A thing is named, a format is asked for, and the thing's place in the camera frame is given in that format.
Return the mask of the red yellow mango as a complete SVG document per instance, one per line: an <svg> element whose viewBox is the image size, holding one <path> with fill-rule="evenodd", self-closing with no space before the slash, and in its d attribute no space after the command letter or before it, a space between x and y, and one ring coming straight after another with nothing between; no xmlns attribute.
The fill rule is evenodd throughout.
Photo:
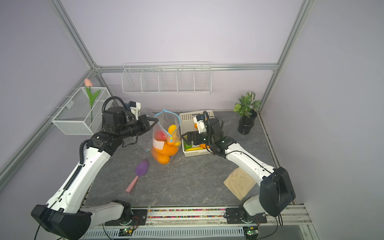
<svg viewBox="0 0 384 240"><path fill-rule="evenodd" d="M154 134L154 138L157 141L165 141L166 140L166 136L162 131L156 131Z"/></svg>

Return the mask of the clear blue zip-top bag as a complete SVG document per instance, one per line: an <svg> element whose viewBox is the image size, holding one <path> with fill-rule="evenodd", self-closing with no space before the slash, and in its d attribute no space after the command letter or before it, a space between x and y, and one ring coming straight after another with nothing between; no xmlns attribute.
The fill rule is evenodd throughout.
<svg viewBox="0 0 384 240"><path fill-rule="evenodd" d="M152 148L153 148L153 140L155 140L154 138L155 132L162 131L166 136L166 140L163 142L167 142L169 145L176 146L178 147L178 149L180 149L182 145L181 135L179 131L179 128L181 126L180 117L176 113L173 113L171 111L162 110L161 112L155 114L155 118L157 118L159 122L153 128Z"/></svg>

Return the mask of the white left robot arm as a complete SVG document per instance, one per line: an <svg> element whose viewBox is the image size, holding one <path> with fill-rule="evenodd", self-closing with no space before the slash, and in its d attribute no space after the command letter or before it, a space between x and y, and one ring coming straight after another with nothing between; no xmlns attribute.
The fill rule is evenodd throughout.
<svg viewBox="0 0 384 240"><path fill-rule="evenodd" d="M97 174L124 139L147 133L159 120L140 115L139 103L126 104L116 96L104 101L101 113L101 130L81 143L80 160L72 173L46 204L33 208L31 216L39 224L38 229L78 240L95 226L109 221L129 224L133 220L130 203L115 200L85 208L83 202Z"/></svg>

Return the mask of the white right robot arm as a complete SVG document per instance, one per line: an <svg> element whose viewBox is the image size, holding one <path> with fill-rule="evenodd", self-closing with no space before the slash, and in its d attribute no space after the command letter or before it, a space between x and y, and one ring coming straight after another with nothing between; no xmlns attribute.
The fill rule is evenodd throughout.
<svg viewBox="0 0 384 240"><path fill-rule="evenodd" d="M225 136L220 120L211 117L207 111L193 115L193 121L198 129L182 134L186 144L206 145L208 152L235 163L259 185L259 195L248 198L240 206L246 216L268 213L277 218L295 200L296 193L286 169L267 165L247 152L235 139Z"/></svg>

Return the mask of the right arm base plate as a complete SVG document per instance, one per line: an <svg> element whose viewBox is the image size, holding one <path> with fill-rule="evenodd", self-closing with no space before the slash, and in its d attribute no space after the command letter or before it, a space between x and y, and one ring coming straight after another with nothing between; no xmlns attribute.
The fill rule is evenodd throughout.
<svg viewBox="0 0 384 240"><path fill-rule="evenodd" d="M260 213L250 216L245 210L241 208L226 208L223 217L227 220L228 224L266 224L266 214Z"/></svg>

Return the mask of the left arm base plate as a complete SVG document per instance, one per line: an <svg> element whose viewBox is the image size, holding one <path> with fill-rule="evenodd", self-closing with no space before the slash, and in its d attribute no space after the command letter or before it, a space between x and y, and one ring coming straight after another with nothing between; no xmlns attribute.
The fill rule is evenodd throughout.
<svg viewBox="0 0 384 240"><path fill-rule="evenodd" d="M117 220L105 223L105 226L144 226L148 215L147 209L131 209L130 213L122 215Z"/></svg>

